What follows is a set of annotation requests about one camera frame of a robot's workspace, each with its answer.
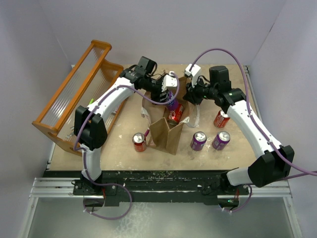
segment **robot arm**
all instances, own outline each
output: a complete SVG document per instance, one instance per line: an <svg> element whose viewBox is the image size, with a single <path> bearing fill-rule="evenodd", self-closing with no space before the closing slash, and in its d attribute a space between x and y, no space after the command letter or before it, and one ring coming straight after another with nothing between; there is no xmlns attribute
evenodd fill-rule
<svg viewBox="0 0 317 238"><path fill-rule="evenodd" d="M169 98L169 89L177 86L176 79L168 74L158 80L152 79L151 72L155 65L157 67L154 61L142 57L134 69L124 70L116 82L98 100L86 108L79 106L76 109L74 134L78 135L88 115L97 107L79 138L81 147L85 148L82 153L86 153L87 170L92 180L96 181L102 174L100 167L101 146L107 139L104 121L108 119L109 115L134 93L133 89L145 89L151 92L152 100L166 102ZM82 171L82 175L89 179L85 170Z"/></svg>
<svg viewBox="0 0 317 238"><path fill-rule="evenodd" d="M187 93L183 99L194 105L200 104L203 99L213 99L215 104L220 106L239 126L257 158L249 167L237 168L224 173L222 175L222 186L226 189L231 186L252 183L257 187L262 187L288 176L290 166L280 159L251 121L244 93L239 88L231 88L228 69L225 66L211 67L210 84L206 84L199 78L200 67L194 65L193 69L195 70L190 72L190 66L185 69L185 75L190 75L190 78L194 78L196 83L193 85L191 82L186 85ZM256 114L253 114L253 118L259 127L269 135L272 143L279 148L280 153L288 161L292 162L294 158L292 147L282 146L265 128Z"/></svg>

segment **wooden table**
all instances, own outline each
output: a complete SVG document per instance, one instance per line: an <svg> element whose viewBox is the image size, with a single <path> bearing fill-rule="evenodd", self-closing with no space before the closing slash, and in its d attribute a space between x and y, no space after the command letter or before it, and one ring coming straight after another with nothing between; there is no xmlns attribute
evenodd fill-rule
<svg viewBox="0 0 317 238"><path fill-rule="evenodd" d="M185 64L161 64L157 73L163 70L175 71L183 76ZM209 68L213 65L200 65L202 73L209 78ZM233 88L241 88L244 84L241 72L237 65L226 65L229 69L230 80ZM247 167L255 161L254 153L247 139L233 120L230 120L224 129L216 128L213 120L219 111L212 100L204 100L200 106L200 122L198 128L183 127L177 154L171 155L153 148L138 153L134 150L132 136L136 132L144 133L148 127L146 119L141 117L142 98L134 94L128 98L108 139L102 148L102 170L229 170L236 167ZM255 109L253 99L250 97L251 106ZM196 131L203 131L208 139L202 151L193 151L189 144ZM222 151L216 151L211 146L217 132L226 130L231 136L230 143ZM68 171L82 170L82 158L55 147L50 170Z"/></svg>

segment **silver can top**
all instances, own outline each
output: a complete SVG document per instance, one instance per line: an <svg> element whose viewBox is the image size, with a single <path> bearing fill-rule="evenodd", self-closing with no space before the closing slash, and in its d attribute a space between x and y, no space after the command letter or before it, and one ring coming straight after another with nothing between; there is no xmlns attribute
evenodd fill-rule
<svg viewBox="0 0 317 238"><path fill-rule="evenodd" d="M136 133L132 137L132 141L135 143L142 143L145 140L145 136L142 133Z"/></svg>
<svg viewBox="0 0 317 238"><path fill-rule="evenodd" d="M226 131L219 132L218 136L219 136L220 140L222 140L222 141L229 141L230 140L230 135Z"/></svg>
<svg viewBox="0 0 317 238"><path fill-rule="evenodd" d="M196 132L195 135L194 135L194 137L195 137L195 139L196 139L197 141L199 141L199 142L203 142L203 141L205 141L206 138L207 138L206 135L205 135L205 133L203 133L202 131Z"/></svg>
<svg viewBox="0 0 317 238"><path fill-rule="evenodd" d="M228 118L228 117L229 117L226 113L224 113L223 110L220 110L220 115L221 115L223 118Z"/></svg>

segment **purple soda can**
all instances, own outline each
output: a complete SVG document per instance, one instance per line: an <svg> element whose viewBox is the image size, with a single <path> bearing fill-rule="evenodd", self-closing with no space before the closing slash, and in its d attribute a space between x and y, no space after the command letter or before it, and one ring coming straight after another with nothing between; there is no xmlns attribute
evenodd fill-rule
<svg viewBox="0 0 317 238"><path fill-rule="evenodd" d="M192 147L195 151L200 151L203 149L204 144L207 141L206 134L202 131L198 131L193 135L192 142L190 143L190 147Z"/></svg>
<svg viewBox="0 0 317 238"><path fill-rule="evenodd" d="M170 100L172 97L174 96L174 94L169 91L168 92L168 99L167 100ZM170 102L169 104L166 105L167 109L169 109L170 111L174 111L177 109L178 107L178 101L177 99L175 98L172 102Z"/></svg>
<svg viewBox="0 0 317 238"><path fill-rule="evenodd" d="M223 150L224 147L229 143L230 141L230 135L226 131L218 132L216 137L214 138L212 142L213 148L216 150Z"/></svg>

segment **gray wall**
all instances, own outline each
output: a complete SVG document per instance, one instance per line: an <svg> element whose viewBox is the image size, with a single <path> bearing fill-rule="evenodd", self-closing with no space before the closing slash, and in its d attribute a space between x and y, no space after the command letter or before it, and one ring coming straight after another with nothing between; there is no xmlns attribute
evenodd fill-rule
<svg viewBox="0 0 317 238"><path fill-rule="evenodd" d="M316 0L288 0L251 64L264 124L284 145L292 145L294 164L308 170L317 170L316 25ZM317 178L289 182L304 235L315 238Z"/></svg>
<svg viewBox="0 0 317 238"><path fill-rule="evenodd" d="M31 122L70 71L36 0L0 1L0 231L15 238L51 141Z"/></svg>
<svg viewBox="0 0 317 238"><path fill-rule="evenodd" d="M92 39L107 41L113 62L190 63L223 47L250 64L285 0L39 0L70 62ZM233 63L225 53L200 63Z"/></svg>

